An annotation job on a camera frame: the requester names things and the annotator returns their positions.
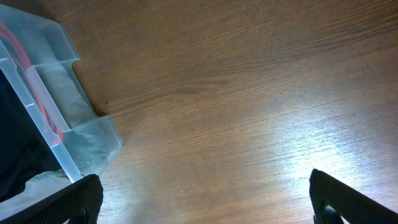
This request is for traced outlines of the black red garment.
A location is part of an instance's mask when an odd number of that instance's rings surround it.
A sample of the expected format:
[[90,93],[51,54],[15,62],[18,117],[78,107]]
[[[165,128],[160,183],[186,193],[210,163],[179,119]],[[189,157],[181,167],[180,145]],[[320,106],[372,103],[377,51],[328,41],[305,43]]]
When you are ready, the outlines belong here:
[[40,131],[1,74],[1,201],[25,190],[25,183],[47,171],[61,169]]

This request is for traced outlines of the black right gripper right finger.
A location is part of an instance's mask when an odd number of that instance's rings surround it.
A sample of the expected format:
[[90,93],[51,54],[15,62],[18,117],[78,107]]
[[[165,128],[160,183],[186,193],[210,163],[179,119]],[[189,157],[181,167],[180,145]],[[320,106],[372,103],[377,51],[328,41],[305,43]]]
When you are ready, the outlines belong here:
[[316,224],[397,223],[396,212],[318,169],[312,170],[309,194]]

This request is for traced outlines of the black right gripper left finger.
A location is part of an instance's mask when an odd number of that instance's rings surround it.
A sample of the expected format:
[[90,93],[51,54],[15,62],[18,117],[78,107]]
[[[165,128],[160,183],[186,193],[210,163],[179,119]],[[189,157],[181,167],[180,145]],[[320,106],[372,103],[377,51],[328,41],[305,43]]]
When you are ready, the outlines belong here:
[[103,203],[103,186],[96,174],[4,219],[1,224],[96,224]]

